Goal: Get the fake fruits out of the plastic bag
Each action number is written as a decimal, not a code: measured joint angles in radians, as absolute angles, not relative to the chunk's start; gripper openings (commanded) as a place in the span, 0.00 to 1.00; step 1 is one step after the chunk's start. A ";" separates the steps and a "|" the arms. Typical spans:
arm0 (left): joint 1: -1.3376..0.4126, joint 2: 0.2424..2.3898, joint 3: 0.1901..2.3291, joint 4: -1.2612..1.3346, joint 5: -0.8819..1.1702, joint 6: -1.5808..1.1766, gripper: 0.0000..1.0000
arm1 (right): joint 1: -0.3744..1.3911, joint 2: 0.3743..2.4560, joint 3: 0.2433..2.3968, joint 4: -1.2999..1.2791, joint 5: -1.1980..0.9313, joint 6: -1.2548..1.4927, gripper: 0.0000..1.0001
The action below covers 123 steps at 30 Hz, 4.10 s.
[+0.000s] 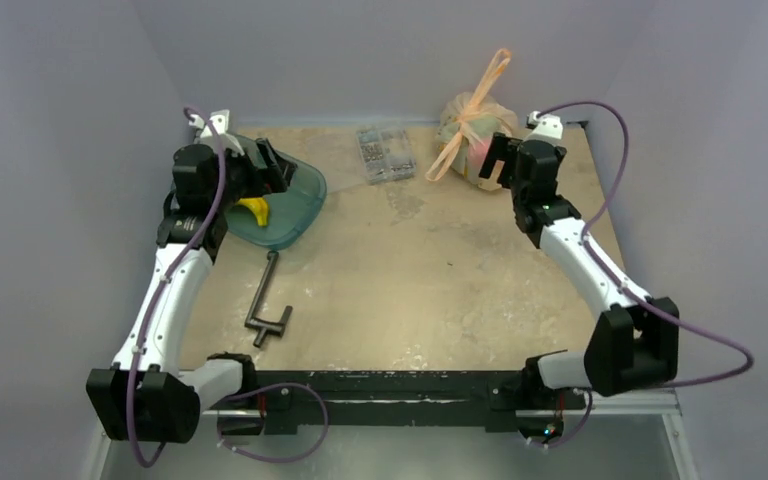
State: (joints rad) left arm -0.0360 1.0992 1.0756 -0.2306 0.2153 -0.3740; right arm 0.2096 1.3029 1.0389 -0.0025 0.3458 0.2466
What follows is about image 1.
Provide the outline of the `translucent orange plastic bag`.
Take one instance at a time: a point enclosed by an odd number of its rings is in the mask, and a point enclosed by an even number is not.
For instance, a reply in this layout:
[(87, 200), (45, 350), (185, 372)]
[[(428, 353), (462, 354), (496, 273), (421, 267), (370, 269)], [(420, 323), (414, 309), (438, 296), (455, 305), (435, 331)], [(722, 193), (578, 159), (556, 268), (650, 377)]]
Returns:
[(495, 182), (496, 172), (489, 179), (481, 178), (479, 172), (493, 135), (511, 136), (519, 127), (517, 114), (491, 96), (491, 89), (511, 59), (509, 49), (497, 50), (473, 90), (458, 94), (446, 104), (435, 136), (438, 154), (424, 174), (426, 181), (437, 182), (454, 172), (480, 190), (494, 192), (501, 188)]

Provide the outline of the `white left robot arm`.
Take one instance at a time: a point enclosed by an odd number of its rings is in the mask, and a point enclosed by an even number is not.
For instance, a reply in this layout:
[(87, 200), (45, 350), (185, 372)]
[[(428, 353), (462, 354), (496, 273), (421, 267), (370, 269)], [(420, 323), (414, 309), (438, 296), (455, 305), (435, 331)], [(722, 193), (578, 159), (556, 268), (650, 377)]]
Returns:
[(248, 147), (193, 143), (173, 155), (172, 187), (157, 229), (153, 273), (131, 332), (110, 366), (90, 371), (86, 392), (112, 440), (186, 443), (202, 413), (221, 400), (244, 409), (258, 382), (244, 354), (178, 365), (186, 326), (243, 199), (283, 194), (299, 164), (265, 138)]

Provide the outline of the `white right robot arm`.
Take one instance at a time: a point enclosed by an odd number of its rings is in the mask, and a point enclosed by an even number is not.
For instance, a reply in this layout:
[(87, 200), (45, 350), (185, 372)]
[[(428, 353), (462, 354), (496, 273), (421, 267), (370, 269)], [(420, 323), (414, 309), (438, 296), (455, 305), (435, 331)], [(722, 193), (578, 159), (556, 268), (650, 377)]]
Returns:
[(630, 280), (586, 231), (573, 204), (557, 191), (567, 154), (550, 141), (493, 135), (479, 172), (511, 193), (519, 230), (565, 274), (595, 318), (586, 348), (527, 359), (521, 392), (536, 407), (563, 389), (589, 389), (602, 396), (673, 380), (678, 369), (679, 329), (656, 315), (678, 314), (675, 303), (654, 298)]

